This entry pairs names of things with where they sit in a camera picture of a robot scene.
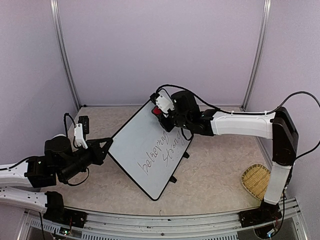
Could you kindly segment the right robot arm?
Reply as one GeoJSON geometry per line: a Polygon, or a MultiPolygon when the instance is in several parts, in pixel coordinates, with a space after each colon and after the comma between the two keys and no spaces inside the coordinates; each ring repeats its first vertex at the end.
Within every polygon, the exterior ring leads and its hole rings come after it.
{"type": "Polygon", "coordinates": [[[266,222],[275,212],[283,190],[289,182],[291,169],[297,157],[298,131],[286,108],[273,113],[225,112],[217,107],[201,111],[195,95],[182,90],[169,95],[161,89],[152,97],[152,113],[160,125],[170,132],[173,128],[188,130],[191,135],[241,135],[272,140],[272,167],[263,197],[264,204],[257,208],[256,218],[266,222]]]}

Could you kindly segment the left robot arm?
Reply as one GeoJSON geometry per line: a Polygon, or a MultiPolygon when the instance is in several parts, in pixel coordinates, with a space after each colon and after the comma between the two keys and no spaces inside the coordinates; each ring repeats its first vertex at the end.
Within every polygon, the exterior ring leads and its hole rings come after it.
{"type": "Polygon", "coordinates": [[[24,184],[35,189],[52,187],[57,181],[76,187],[69,180],[79,173],[89,173],[90,165],[101,166],[108,154],[113,139],[98,138],[85,142],[86,148],[81,146],[72,150],[71,141],[65,135],[58,135],[44,144],[43,156],[30,156],[11,166],[0,166],[0,173],[16,178],[19,173],[24,184]]]}

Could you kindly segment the red black whiteboard eraser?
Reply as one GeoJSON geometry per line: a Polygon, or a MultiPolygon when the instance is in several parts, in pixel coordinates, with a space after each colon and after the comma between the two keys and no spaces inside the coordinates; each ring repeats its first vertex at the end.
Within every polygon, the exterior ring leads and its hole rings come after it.
{"type": "Polygon", "coordinates": [[[163,112],[157,107],[155,106],[152,110],[152,113],[155,115],[155,116],[158,116],[158,115],[162,115],[163,112]]]}

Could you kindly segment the white whiteboard black frame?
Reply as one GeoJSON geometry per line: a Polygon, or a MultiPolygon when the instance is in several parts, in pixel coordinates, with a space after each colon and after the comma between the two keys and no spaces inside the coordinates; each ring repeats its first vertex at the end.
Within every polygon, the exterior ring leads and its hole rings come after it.
{"type": "Polygon", "coordinates": [[[191,143],[188,130],[164,130],[147,101],[116,133],[111,158],[153,201],[157,201],[191,143]]]}

